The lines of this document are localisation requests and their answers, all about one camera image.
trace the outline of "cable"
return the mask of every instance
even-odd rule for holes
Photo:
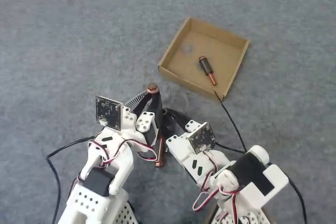
[[[193,210],[194,210],[194,212],[199,212],[199,211],[201,211],[202,210],[202,208],[203,207],[205,207],[206,206],[206,204],[208,204],[208,202],[216,195],[216,194],[218,194],[218,192],[219,192],[219,189],[216,189],[216,190],[214,190],[212,193],[208,193],[208,192],[206,192],[206,191],[202,191],[202,192],[200,192],[200,194],[198,195],[198,197],[196,198],[196,200],[195,200],[195,202],[193,203]],[[202,194],[208,194],[208,197],[206,197],[206,199],[198,206],[198,207],[196,207],[196,204],[197,204],[197,202],[198,202],[198,200],[200,199],[200,197],[201,197],[201,195]]]
[[[242,154],[245,154],[245,152],[244,152],[244,151],[237,150],[237,149],[234,149],[234,148],[231,148],[231,147],[225,146],[225,145],[223,145],[223,144],[219,144],[219,143],[217,143],[217,142],[215,142],[215,145],[219,146],[220,148],[223,148],[223,149],[226,149],[226,150],[232,151],[232,152],[237,152],[237,153],[242,153]]]
[[[147,150],[151,151],[154,154],[154,156],[155,156],[155,157],[143,157],[142,155],[140,155],[138,153],[138,156],[140,156],[142,159],[147,160],[147,161],[156,161],[157,160],[157,158],[158,158],[157,154],[156,154],[155,150],[152,147],[150,147],[149,145],[143,144],[143,143],[141,143],[141,142],[139,142],[137,140],[134,140],[134,139],[127,139],[127,140],[124,140],[124,141],[121,142],[121,144],[118,146],[117,151],[113,155],[113,157],[109,158],[108,160],[103,161],[102,164],[109,165],[113,160],[115,160],[116,157],[119,155],[119,151],[120,151],[121,146],[123,144],[125,144],[125,143],[128,143],[128,142],[131,142],[131,143],[134,143],[136,145],[139,145],[139,146],[147,148]]]
[[[216,162],[208,154],[206,154],[206,152],[203,152],[203,153],[204,153],[204,155],[206,155],[208,157],[209,161],[214,165],[215,173],[218,172],[218,166],[217,166]]]
[[[234,224],[238,224],[238,214],[237,214],[237,206],[236,206],[236,196],[237,194],[232,195],[232,209],[233,209],[233,220]]]
[[[284,170],[282,170],[282,172],[288,177],[289,184],[292,186],[292,188],[294,189],[294,191],[296,192],[296,194],[298,195],[298,197],[300,199],[301,207],[302,207],[303,220],[305,222],[304,224],[307,224],[308,223],[308,221],[307,221],[307,212],[306,212],[306,206],[304,204],[305,201],[303,199],[303,196],[302,196],[300,190],[298,189],[298,187],[293,182],[293,180],[291,180],[291,178],[288,176],[288,174],[285,173]]]
[[[219,96],[218,96],[218,94],[216,93],[216,91],[214,91],[214,92],[215,92],[215,95],[217,96],[217,98],[218,98],[218,100],[219,100],[219,102],[220,102],[222,108],[225,110],[227,116],[229,117],[230,121],[232,122],[232,125],[233,125],[233,127],[235,128],[235,130],[236,130],[236,132],[237,132],[237,134],[238,134],[239,140],[240,140],[240,142],[242,143],[242,146],[243,146],[244,151],[247,152],[247,148],[246,148],[246,146],[245,146],[245,143],[244,143],[244,141],[243,141],[242,136],[240,135],[239,129],[237,128],[237,126],[236,126],[235,122],[233,121],[233,119],[232,119],[230,113],[228,112],[228,110],[227,110],[226,107],[224,106],[223,102],[222,102],[221,99],[219,98]]]
[[[243,148],[244,148],[244,151],[245,151],[245,153],[246,153],[246,152],[247,152],[247,149],[246,149],[245,143],[244,143],[244,141],[243,141],[242,136],[240,135],[240,132],[239,132],[239,130],[238,130],[236,124],[235,124],[234,121],[232,120],[232,118],[231,118],[229,112],[228,112],[227,109],[225,108],[224,104],[222,103],[222,101],[221,101],[221,99],[219,98],[219,96],[218,96],[218,94],[216,93],[216,91],[214,91],[214,92],[215,92],[215,95],[217,96],[217,98],[218,98],[220,104],[222,105],[223,109],[225,110],[226,114],[227,114],[228,117],[230,118],[230,120],[231,120],[231,122],[232,122],[232,124],[233,124],[233,126],[234,126],[234,128],[235,128],[235,130],[236,130],[236,132],[237,132],[237,134],[238,134],[238,137],[239,137],[239,139],[240,139],[240,142],[242,143],[242,146],[243,146]],[[233,149],[233,148],[230,148],[230,147],[227,147],[227,146],[218,144],[217,142],[216,142],[216,145],[218,145],[218,146],[221,147],[221,148],[224,148],[224,149],[233,151],[233,152],[244,153],[243,151],[236,150],[236,149]],[[283,171],[283,173],[288,177],[289,184],[292,186],[292,188],[294,189],[294,191],[296,192],[296,194],[298,195],[298,197],[299,197],[299,199],[300,199],[301,206],[302,206],[303,219],[304,219],[304,222],[305,222],[304,224],[307,224],[307,223],[308,223],[308,221],[307,221],[307,212],[306,212],[306,206],[305,206],[305,204],[304,204],[305,201],[304,201],[304,199],[303,199],[303,196],[302,196],[301,192],[299,191],[298,187],[297,187],[297,186],[295,185],[295,183],[293,182],[293,180],[291,180],[291,178],[288,176],[288,174],[286,174],[284,171]]]
[[[57,212],[58,212],[58,208],[59,208],[59,203],[60,203],[60,200],[61,200],[61,183],[59,181],[59,177],[58,177],[58,174],[57,174],[57,171],[54,167],[54,165],[52,164],[50,158],[55,156],[57,153],[63,151],[64,149],[66,148],[69,148],[75,144],[79,144],[79,143],[83,143],[83,142],[86,142],[86,141],[89,141],[93,138],[95,138],[96,136],[90,136],[90,137],[84,137],[84,138],[81,138],[79,140],[76,140],[76,141],[73,141],[69,144],[66,144],[64,146],[62,146],[61,148],[53,151],[52,153],[48,154],[47,157],[46,157],[46,160],[50,166],[50,169],[52,170],[52,172],[54,173],[54,176],[55,176],[55,180],[56,180],[56,183],[57,183],[57,201],[56,201],[56,207],[55,207],[55,211],[54,211],[54,216],[53,216],[53,221],[51,222],[52,224],[55,224],[56,222],[56,217],[57,217]]]

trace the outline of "black and copper cylinder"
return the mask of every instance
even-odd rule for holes
[[[201,65],[204,73],[206,76],[209,76],[210,81],[212,83],[213,86],[217,85],[216,79],[214,77],[214,71],[212,70],[212,67],[208,61],[208,59],[205,56],[201,56],[198,59],[199,64]]]

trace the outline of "copper cylinder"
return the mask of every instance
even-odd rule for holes
[[[160,137],[160,146],[159,146],[159,153],[158,153],[158,159],[155,162],[155,167],[156,168],[161,168],[164,165],[163,161],[163,153],[164,153],[164,138],[161,136]]]

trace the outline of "red and white wire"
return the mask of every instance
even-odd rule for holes
[[[233,209],[233,220],[234,224],[238,224],[238,215],[237,215],[237,206],[236,206],[236,196],[237,194],[232,195],[232,209]]]
[[[240,190],[234,190],[234,191],[223,191],[223,186],[219,187],[219,192],[223,195],[233,195],[239,193]]]
[[[208,188],[204,188],[206,186],[206,184],[208,183],[209,181],[209,178],[211,175],[213,175],[214,172],[211,170],[210,172],[208,172],[208,174],[205,176],[205,179],[203,181],[203,184],[201,186],[201,191],[208,191],[209,190],[209,187]]]
[[[109,159],[108,152],[106,151],[106,149],[102,145],[98,144],[96,141],[89,141],[88,142],[88,148],[91,146],[91,144],[93,144],[96,148],[98,148],[99,150],[101,150],[103,152],[103,155],[101,155],[103,160],[102,160],[102,163],[100,164],[99,167],[100,168],[106,168],[107,166],[104,164],[104,161]]]
[[[214,190],[212,193],[208,193],[206,191],[202,191],[200,192],[200,194],[198,195],[198,197],[196,198],[195,202],[193,203],[193,210],[194,212],[199,212],[202,210],[203,207],[206,206],[206,204],[209,203],[209,201],[216,195],[218,194],[219,190],[216,189]],[[196,204],[198,203],[198,200],[200,199],[200,196],[203,195],[203,194],[208,194],[208,197],[205,198],[205,200],[199,205],[196,207]]]
[[[154,156],[155,157],[153,157],[153,158],[151,158],[151,157],[143,157],[143,156],[141,156],[139,153],[138,153],[138,155],[142,158],[142,159],[144,159],[144,160],[146,160],[146,161],[156,161],[157,160],[157,154],[156,154],[156,152],[155,152],[155,150],[152,148],[152,147],[150,147],[149,145],[146,145],[146,144],[143,144],[143,143],[141,143],[141,142],[139,142],[139,141],[137,141],[137,140],[134,140],[134,139],[127,139],[127,140],[124,140],[124,141],[122,141],[121,142],[121,144],[118,146],[118,148],[117,148],[117,151],[116,151],[116,153],[111,157],[111,158],[109,158],[109,159],[107,159],[107,160],[105,160],[105,161],[103,161],[103,164],[110,164],[118,155],[119,155],[119,152],[120,152],[120,148],[121,148],[121,146],[123,145],[123,144],[125,144],[125,143],[134,143],[134,144],[136,144],[136,145],[138,145],[138,146],[142,146],[142,147],[144,147],[144,148],[146,148],[147,150],[149,150],[149,151],[151,151],[153,154],[154,154]]]
[[[218,166],[217,166],[216,162],[208,154],[206,154],[206,152],[203,152],[203,153],[209,158],[210,162],[214,165],[215,173],[218,172]]]
[[[228,215],[229,215],[228,212],[224,212],[224,211],[222,211],[219,215],[216,216],[215,219],[216,219],[219,223],[222,223],[222,220],[224,220]]]

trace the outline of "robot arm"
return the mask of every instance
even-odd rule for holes
[[[131,147],[151,151],[161,124],[162,104],[159,88],[145,92],[123,106],[104,97],[96,97],[97,122],[104,126],[94,141],[88,143],[88,159],[67,201],[59,224],[114,223],[126,218],[137,223],[122,189],[133,170]]]
[[[250,222],[247,216],[263,215],[261,208],[288,184],[287,176],[276,165],[267,167],[269,156],[260,146],[253,146],[240,159],[230,162],[222,152],[212,150],[215,137],[208,123],[199,124],[190,119],[185,129],[182,135],[168,138],[166,144],[201,188],[193,205],[194,211],[201,210],[215,198],[219,206],[219,222],[213,223],[222,223],[224,218],[225,221],[234,220],[234,223],[238,220],[257,223]],[[202,195],[207,197],[199,204]]]

